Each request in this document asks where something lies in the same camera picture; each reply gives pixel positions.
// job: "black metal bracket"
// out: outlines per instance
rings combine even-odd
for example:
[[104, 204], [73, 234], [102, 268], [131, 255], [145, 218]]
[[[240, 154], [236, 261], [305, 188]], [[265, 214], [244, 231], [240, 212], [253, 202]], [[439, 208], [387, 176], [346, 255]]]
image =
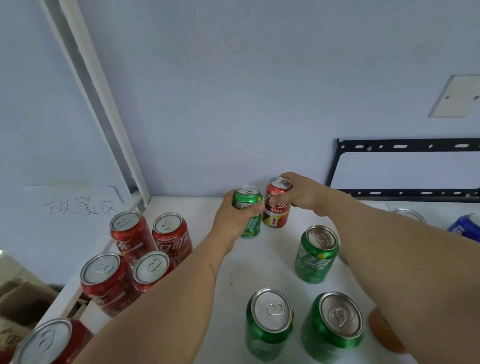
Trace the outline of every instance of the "black metal bracket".
[[[331, 185], [343, 153], [480, 151], [480, 138], [373, 139], [336, 141], [332, 165], [325, 182]], [[358, 200], [480, 202], [478, 189], [340, 189]]]

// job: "silver can top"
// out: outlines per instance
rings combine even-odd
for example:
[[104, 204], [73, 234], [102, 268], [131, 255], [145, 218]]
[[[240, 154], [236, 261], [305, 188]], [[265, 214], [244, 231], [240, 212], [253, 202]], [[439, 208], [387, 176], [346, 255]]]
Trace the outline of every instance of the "silver can top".
[[274, 177], [270, 180], [272, 186], [276, 188], [281, 188], [282, 190], [289, 190], [293, 187], [293, 183], [290, 180], [287, 180], [283, 177]]
[[335, 233], [323, 225], [310, 226], [306, 235], [310, 244], [322, 250], [332, 250], [338, 244]]
[[239, 194], [258, 194], [260, 193], [260, 190], [256, 188], [255, 186], [250, 186], [250, 185], [245, 185], [242, 187], [237, 188], [237, 192]]
[[97, 284], [109, 279], [118, 269], [120, 257], [115, 253], [102, 253], [85, 263], [80, 272], [83, 284]]
[[274, 288], [263, 288], [252, 298], [253, 319], [263, 330], [282, 332], [292, 321], [292, 307], [285, 295]]
[[320, 315], [337, 335], [353, 339], [363, 332], [363, 317], [357, 305], [340, 292], [325, 293], [319, 303]]
[[153, 223], [153, 230], [159, 234], [168, 234], [178, 229], [182, 222], [182, 217], [175, 212], [167, 212], [156, 218]]
[[471, 222], [473, 222], [475, 225], [480, 227], [480, 215], [474, 214], [472, 212], [468, 214], [468, 218], [470, 219]]
[[133, 279], [139, 283], [152, 283], [163, 277], [170, 264], [164, 252], [149, 252], [138, 259], [133, 267]]
[[137, 211], [123, 211], [116, 214], [110, 222], [113, 231], [126, 231], [133, 228], [142, 218]]
[[420, 215], [418, 212], [410, 210], [408, 208], [403, 208], [403, 207], [396, 208], [392, 212], [395, 212], [396, 214], [400, 214], [400, 215], [403, 215], [403, 216], [407, 216], [409, 218], [414, 218], [415, 220], [418, 220], [418, 221], [421, 221], [421, 222], [425, 222], [425, 219], [423, 218], [422, 215]]
[[50, 364], [70, 341], [72, 325], [69, 320], [55, 318], [31, 332], [15, 351], [12, 363]]

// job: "human arm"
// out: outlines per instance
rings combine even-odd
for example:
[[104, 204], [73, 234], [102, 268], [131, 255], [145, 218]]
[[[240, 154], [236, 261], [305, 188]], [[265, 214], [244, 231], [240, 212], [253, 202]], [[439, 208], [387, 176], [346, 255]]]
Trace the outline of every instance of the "human arm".
[[328, 216], [363, 290], [419, 363], [477, 363], [480, 350], [480, 244], [382, 211], [310, 178], [281, 175], [291, 202]]
[[225, 195], [210, 233], [170, 274], [112, 319], [83, 349], [74, 364], [189, 364], [204, 339], [216, 276], [249, 218], [263, 210], [255, 204], [232, 206]]

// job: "green soda can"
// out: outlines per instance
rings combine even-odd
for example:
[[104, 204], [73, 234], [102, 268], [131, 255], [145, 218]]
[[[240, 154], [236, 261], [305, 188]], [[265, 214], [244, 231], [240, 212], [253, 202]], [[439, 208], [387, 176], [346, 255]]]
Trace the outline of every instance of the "green soda can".
[[[238, 210], [246, 208], [250, 205], [257, 204], [262, 201], [262, 194], [255, 186], [242, 186], [237, 188], [233, 194], [232, 205]], [[254, 238], [260, 234], [260, 225], [262, 222], [262, 214], [258, 214], [248, 220], [247, 226], [240, 235], [241, 238]]]
[[323, 282], [337, 254], [335, 233], [323, 225], [310, 226], [300, 239], [295, 272], [307, 283]]
[[301, 327], [301, 342], [314, 360], [332, 364], [360, 345], [363, 317], [357, 305], [340, 292], [322, 293], [315, 298]]
[[274, 360], [293, 331], [293, 321], [292, 307], [282, 292], [274, 288], [259, 290], [247, 305], [247, 349], [264, 362]]

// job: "person's right arm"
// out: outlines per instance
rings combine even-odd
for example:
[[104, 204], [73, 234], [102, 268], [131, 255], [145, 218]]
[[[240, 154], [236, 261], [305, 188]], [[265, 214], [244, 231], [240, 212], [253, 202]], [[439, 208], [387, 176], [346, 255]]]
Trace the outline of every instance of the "person's right arm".
[[388, 211], [296, 173], [291, 202], [328, 216], [360, 286], [421, 363], [480, 362], [480, 243]]

